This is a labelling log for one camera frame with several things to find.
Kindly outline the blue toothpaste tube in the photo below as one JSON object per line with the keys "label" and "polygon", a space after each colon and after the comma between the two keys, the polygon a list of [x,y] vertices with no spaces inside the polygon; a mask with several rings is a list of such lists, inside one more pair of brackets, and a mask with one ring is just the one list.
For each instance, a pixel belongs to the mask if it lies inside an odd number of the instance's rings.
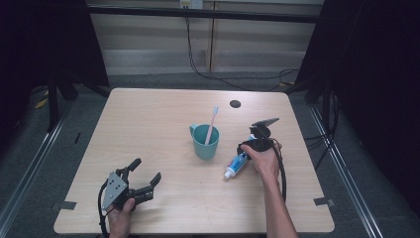
{"label": "blue toothpaste tube", "polygon": [[238,146],[237,155],[232,159],[231,163],[226,167],[224,179],[231,179],[235,177],[239,171],[247,164],[249,160],[248,154]]}

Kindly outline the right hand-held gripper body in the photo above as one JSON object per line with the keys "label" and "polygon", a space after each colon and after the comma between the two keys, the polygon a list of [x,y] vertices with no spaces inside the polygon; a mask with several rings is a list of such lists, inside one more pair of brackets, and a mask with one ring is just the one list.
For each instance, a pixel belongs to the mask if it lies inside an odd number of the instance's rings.
{"label": "right hand-held gripper body", "polygon": [[278,118],[270,118],[253,123],[250,127],[251,135],[244,144],[257,152],[264,152],[273,146],[273,139],[270,137],[269,126],[278,121]]}

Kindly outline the black curtain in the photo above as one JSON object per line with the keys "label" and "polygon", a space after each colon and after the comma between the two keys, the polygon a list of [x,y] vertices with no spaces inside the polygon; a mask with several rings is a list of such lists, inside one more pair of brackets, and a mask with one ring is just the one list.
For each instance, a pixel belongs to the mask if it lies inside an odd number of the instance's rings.
{"label": "black curtain", "polygon": [[325,89],[382,172],[420,212],[420,0],[324,0],[296,78]]}
{"label": "black curtain", "polygon": [[0,0],[0,138],[8,138],[31,91],[54,74],[64,85],[107,86],[86,0]]}

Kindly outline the white wall socket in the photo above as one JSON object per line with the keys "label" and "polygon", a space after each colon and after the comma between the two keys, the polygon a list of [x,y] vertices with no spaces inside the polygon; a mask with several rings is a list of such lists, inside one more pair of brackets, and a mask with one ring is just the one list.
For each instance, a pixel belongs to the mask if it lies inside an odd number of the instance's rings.
{"label": "white wall socket", "polygon": [[202,10],[203,0],[179,0],[179,5],[181,9]]}

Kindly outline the metal floor rail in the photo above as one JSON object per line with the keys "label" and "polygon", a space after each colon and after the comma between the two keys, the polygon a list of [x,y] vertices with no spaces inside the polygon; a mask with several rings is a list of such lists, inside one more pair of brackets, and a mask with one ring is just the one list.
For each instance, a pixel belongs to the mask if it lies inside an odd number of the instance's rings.
{"label": "metal floor rail", "polygon": [[326,145],[327,152],[329,153],[338,174],[347,190],[347,193],[352,201],[352,204],[367,232],[369,238],[384,238],[378,226],[376,218],[373,216],[370,208],[364,197],[362,196],[354,178],[351,174],[338,146],[331,136],[327,135],[327,129],[322,124],[322,116],[316,107],[311,106],[310,112],[316,127],[323,138]]}
{"label": "metal floor rail", "polygon": [[5,238],[19,209],[21,208],[29,189],[31,188],[41,166],[50,153],[53,144],[58,137],[64,120],[67,118],[72,108],[73,102],[65,102],[62,114],[58,117],[56,124],[46,133],[41,145],[31,160],[23,177],[20,179],[16,189],[10,199],[0,211],[0,238]]}

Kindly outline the black stand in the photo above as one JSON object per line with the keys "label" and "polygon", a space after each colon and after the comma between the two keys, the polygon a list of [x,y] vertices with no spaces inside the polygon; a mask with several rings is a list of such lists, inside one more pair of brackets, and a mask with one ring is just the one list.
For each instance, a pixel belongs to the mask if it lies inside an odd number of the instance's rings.
{"label": "black stand", "polygon": [[48,79],[49,132],[57,126],[59,120],[57,93],[60,92],[66,101],[74,101],[78,98],[78,91],[75,88],[76,84],[81,84],[103,97],[110,95],[110,86],[108,84],[100,85],[94,83],[89,78],[82,77],[67,69],[53,70]]}
{"label": "black stand", "polygon": [[310,76],[304,80],[297,80],[292,86],[286,88],[284,93],[289,95],[300,91],[306,92],[305,101],[308,104],[315,104],[319,99],[322,99],[321,123],[326,133],[330,134],[330,80],[325,76]]}

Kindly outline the grey tape strip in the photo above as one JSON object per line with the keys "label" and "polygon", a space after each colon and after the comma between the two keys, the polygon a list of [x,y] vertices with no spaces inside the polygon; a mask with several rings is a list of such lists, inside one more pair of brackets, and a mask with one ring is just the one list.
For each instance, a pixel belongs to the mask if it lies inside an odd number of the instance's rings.
{"label": "grey tape strip", "polygon": [[73,210],[76,206],[76,203],[73,201],[62,201],[62,202],[54,202],[51,206],[51,210],[54,211],[61,211],[65,210]]}
{"label": "grey tape strip", "polygon": [[327,205],[328,207],[331,207],[336,205],[335,201],[328,197],[314,198],[314,203],[316,206]]}

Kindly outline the pink toothbrush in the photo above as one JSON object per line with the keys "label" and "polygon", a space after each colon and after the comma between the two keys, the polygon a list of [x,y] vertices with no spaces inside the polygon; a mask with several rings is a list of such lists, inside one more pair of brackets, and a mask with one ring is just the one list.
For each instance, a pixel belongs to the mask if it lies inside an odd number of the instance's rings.
{"label": "pink toothbrush", "polygon": [[209,145],[210,144],[210,139],[211,139],[211,134],[212,134],[212,130],[213,130],[213,126],[214,126],[214,121],[215,121],[215,117],[218,113],[219,107],[218,106],[214,106],[213,108],[213,112],[212,112],[212,118],[207,130],[207,134],[206,134],[206,138],[205,138],[205,145]]}

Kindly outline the person's right hand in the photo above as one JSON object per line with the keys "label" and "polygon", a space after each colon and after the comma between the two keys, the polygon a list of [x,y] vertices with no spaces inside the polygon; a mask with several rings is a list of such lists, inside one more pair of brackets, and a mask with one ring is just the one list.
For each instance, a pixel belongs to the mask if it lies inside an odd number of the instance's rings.
{"label": "person's right hand", "polygon": [[278,180],[279,162],[276,155],[280,153],[280,145],[275,143],[274,148],[264,152],[257,152],[248,145],[244,145],[243,149],[252,158],[255,168],[264,182]]}

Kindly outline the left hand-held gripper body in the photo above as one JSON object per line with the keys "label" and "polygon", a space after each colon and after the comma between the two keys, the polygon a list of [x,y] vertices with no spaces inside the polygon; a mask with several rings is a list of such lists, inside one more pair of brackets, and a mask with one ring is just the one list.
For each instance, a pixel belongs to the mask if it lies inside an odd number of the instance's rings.
{"label": "left hand-held gripper body", "polygon": [[111,172],[104,183],[104,195],[100,195],[100,210],[105,211],[113,205],[117,209],[122,209],[129,198],[135,200],[133,209],[140,203],[152,200],[156,187],[156,179],[144,187],[133,189],[129,187],[128,176],[134,169],[125,167]]}

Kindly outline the light blue plastic cup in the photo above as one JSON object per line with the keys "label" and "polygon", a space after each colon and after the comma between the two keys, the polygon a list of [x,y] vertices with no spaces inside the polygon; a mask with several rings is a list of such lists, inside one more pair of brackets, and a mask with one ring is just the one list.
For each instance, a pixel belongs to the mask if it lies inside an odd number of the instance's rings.
{"label": "light blue plastic cup", "polygon": [[218,147],[220,133],[216,127],[213,127],[209,142],[206,142],[209,130],[208,124],[191,124],[189,127],[190,135],[193,141],[195,154],[202,160],[212,159]]}

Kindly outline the person's left hand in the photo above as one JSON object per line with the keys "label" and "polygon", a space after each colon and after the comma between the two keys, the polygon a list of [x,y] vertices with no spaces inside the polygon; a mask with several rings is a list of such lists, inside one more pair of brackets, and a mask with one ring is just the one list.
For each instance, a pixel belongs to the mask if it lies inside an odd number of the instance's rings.
{"label": "person's left hand", "polygon": [[135,200],[129,198],[121,210],[116,209],[110,205],[107,209],[110,232],[123,231],[130,232],[131,230],[131,210],[135,205]]}

